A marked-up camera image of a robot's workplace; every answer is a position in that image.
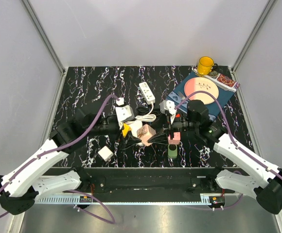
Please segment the yellow cube socket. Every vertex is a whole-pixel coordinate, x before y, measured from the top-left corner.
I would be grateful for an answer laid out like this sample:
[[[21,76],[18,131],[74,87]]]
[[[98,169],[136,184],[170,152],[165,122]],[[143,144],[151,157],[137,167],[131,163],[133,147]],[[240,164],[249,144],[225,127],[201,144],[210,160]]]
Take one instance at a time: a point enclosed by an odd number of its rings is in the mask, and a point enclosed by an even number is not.
[[[122,135],[123,137],[126,137],[128,132],[131,130],[130,126],[128,124],[123,124],[123,129],[122,129]]]

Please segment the pink cube socket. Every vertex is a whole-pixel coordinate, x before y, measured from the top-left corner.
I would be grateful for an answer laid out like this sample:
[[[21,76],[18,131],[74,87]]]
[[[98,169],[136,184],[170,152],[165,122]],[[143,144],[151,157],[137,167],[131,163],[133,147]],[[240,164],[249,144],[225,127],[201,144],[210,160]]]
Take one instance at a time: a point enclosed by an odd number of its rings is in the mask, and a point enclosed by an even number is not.
[[[173,137],[168,136],[168,144],[169,145],[178,145],[181,141],[181,133],[180,132],[174,132]]]

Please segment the green power strip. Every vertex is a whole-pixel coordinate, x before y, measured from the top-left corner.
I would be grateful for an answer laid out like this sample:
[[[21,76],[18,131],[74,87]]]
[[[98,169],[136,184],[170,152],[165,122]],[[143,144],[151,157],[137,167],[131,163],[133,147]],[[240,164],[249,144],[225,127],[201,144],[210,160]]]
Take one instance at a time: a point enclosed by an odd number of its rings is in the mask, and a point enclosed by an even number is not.
[[[174,145],[174,144],[168,145],[168,158],[175,159],[177,158],[177,155],[178,155],[177,145]]]

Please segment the white triangular power strip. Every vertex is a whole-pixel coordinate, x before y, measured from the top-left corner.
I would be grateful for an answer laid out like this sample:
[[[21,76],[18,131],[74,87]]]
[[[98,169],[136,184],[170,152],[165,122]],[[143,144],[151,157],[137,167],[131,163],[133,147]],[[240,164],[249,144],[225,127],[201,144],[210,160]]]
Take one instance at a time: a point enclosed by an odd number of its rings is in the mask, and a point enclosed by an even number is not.
[[[130,128],[131,128],[131,130],[130,130],[129,132],[132,132],[132,134],[133,134],[135,137],[137,137],[137,130],[138,130],[139,128],[141,128],[141,127],[143,126],[143,124],[142,124],[141,121],[137,120],[137,121],[135,121],[134,123],[130,124],[129,126],[130,126]]]

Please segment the beige cube socket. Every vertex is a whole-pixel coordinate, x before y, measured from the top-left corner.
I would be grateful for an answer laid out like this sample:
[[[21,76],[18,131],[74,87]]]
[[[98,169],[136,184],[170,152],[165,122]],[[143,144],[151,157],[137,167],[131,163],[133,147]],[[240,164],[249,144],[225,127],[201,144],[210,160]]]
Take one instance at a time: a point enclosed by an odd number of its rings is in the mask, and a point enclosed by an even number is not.
[[[150,146],[152,144],[149,143],[148,140],[155,134],[156,131],[148,124],[143,125],[137,130],[137,138],[139,138],[145,146]]]

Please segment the white rectangular power strip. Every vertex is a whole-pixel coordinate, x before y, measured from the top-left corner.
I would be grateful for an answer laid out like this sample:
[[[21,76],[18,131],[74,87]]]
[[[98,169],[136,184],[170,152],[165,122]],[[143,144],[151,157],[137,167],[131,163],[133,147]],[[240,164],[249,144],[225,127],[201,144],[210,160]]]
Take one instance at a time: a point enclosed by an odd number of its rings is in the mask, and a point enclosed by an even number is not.
[[[147,82],[139,83],[139,88],[141,90],[143,97],[145,98],[146,103],[147,104],[154,104],[155,103],[155,96],[154,96],[152,90],[150,89],[149,85],[147,84]]]

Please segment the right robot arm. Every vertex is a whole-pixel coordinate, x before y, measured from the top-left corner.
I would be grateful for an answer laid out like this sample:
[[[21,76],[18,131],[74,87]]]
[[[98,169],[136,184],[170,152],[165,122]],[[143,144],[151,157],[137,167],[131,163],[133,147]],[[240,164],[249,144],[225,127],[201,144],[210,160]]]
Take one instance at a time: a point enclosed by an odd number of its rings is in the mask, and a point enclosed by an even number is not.
[[[210,120],[208,109],[200,100],[188,103],[185,117],[176,117],[176,106],[171,100],[162,101],[159,108],[165,119],[160,132],[151,138],[152,142],[156,142],[156,138],[161,135],[191,132],[194,139],[230,159],[247,173],[245,176],[238,175],[218,168],[206,180],[209,191],[215,193],[220,189],[233,190],[255,199],[272,214],[276,215],[282,210],[282,167],[243,148],[229,128],[218,126]]]

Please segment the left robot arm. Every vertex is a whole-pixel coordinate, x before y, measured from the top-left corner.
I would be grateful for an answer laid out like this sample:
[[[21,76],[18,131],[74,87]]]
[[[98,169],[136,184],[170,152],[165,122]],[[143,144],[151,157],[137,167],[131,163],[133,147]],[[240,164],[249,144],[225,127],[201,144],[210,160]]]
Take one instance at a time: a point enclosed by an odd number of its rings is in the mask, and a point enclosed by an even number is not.
[[[116,113],[102,117],[101,112],[89,113],[79,109],[76,115],[52,131],[49,139],[22,165],[7,175],[0,175],[0,205],[12,215],[31,208],[37,201],[53,194],[78,190],[86,192],[90,186],[89,175],[81,168],[53,178],[42,175],[54,164],[81,148],[88,136],[116,135],[125,144],[140,143],[137,131],[143,126],[125,107],[117,107]]]

